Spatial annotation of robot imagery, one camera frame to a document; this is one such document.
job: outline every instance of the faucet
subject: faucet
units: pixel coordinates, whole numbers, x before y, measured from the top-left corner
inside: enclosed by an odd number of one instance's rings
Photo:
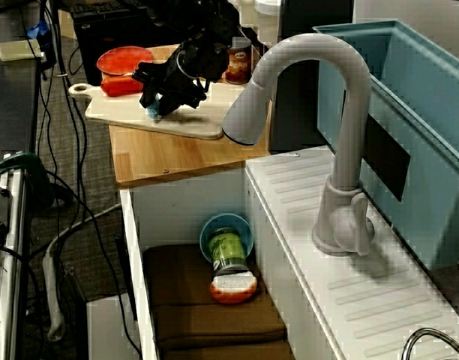
[[[425,335],[430,335],[440,340],[443,340],[450,347],[455,349],[457,353],[459,354],[459,343],[457,343],[455,339],[452,339],[444,332],[436,330],[435,328],[420,328],[419,330],[416,330],[415,332],[413,332],[411,336],[408,338],[408,340],[406,341],[404,348],[403,348],[403,354],[401,355],[401,360],[410,360],[411,350],[415,346],[416,341],[418,341],[420,337],[425,336]]]
[[[335,256],[353,252],[367,255],[374,227],[366,218],[368,198],[362,191],[359,173],[371,74],[365,60],[353,47],[327,34],[300,34],[276,44],[259,60],[250,82],[229,109],[223,120],[223,132],[240,145],[258,143],[266,125],[271,87],[285,68],[304,60],[332,64],[346,83],[334,166],[323,190],[312,233],[313,243],[322,252]]]

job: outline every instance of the wooden shelf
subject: wooden shelf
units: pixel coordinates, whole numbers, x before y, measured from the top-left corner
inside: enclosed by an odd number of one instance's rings
[[[154,62],[165,62],[177,47],[151,48]],[[238,145],[225,136],[203,140],[110,125],[116,184],[135,188],[171,182],[243,167],[246,160],[268,156],[270,115],[255,146]]]

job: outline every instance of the red object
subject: red object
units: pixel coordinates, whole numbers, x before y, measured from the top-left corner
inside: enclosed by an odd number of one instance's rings
[[[107,77],[101,82],[101,90],[108,96],[137,94],[143,91],[143,84],[127,76]]]
[[[211,283],[209,291],[214,300],[220,302],[221,304],[239,304],[244,300],[249,299],[253,296],[254,292],[257,290],[257,279],[254,277],[251,285],[248,288],[241,289],[241,291],[235,292],[234,289],[220,289],[215,286],[215,283]]]
[[[109,75],[132,73],[140,62],[152,62],[151,51],[138,46],[123,46],[105,52],[97,61],[98,69]]]

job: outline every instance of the jar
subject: jar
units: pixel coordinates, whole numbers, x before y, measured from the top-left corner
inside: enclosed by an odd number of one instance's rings
[[[245,84],[251,77],[251,40],[246,37],[234,37],[228,50],[229,67],[225,78],[231,84]]]
[[[216,276],[248,271],[245,252],[236,229],[217,229],[208,238],[213,272]]]

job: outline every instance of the cutting board handle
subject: cutting board handle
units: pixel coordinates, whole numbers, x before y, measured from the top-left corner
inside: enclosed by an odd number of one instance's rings
[[[78,98],[86,98],[88,100],[92,99],[92,89],[95,86],[85,84],[84,82],[80,84],[74,84],[73,86],[70,87],[70,96],[72,98],[78,99]]]

